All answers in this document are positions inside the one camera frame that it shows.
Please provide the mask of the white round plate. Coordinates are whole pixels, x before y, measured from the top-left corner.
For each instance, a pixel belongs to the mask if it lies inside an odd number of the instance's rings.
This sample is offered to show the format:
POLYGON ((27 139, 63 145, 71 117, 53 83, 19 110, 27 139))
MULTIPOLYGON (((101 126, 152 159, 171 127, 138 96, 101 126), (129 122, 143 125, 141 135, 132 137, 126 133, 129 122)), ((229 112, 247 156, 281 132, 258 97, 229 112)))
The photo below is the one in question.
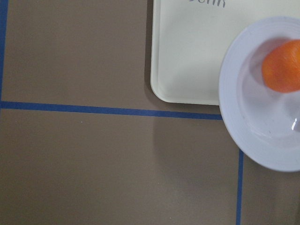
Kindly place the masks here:
POLYGON ((258 164, 280 172, 300 169, 300 94, 265 86, 264 57, 300 36, 300 21, 275 16, 247 26, 228 48, 219 76, 219 105, 238 147, 258 164))

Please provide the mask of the orange fruit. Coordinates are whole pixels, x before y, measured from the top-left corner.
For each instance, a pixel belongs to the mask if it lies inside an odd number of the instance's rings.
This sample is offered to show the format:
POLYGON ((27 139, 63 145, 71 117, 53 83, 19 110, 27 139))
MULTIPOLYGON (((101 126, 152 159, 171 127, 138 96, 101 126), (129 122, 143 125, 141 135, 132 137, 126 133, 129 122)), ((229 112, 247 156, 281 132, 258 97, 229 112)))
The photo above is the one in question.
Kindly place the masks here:
POLYGON ((272 50, 262 62, 264 84, 277 92, 300 90, 300 41, 288 41, 272 50))

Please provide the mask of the cream bear tray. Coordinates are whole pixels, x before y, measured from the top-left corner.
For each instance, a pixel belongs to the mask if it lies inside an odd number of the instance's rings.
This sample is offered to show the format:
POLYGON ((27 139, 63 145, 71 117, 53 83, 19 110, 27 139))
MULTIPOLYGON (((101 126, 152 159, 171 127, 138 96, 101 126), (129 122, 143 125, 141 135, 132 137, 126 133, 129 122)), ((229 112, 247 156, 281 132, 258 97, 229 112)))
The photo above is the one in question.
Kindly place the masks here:
POLYGON ((169 103, 218 105, 226 50, 248 25, 300 16, 297 0, 156 0, 150 84, 169 103))

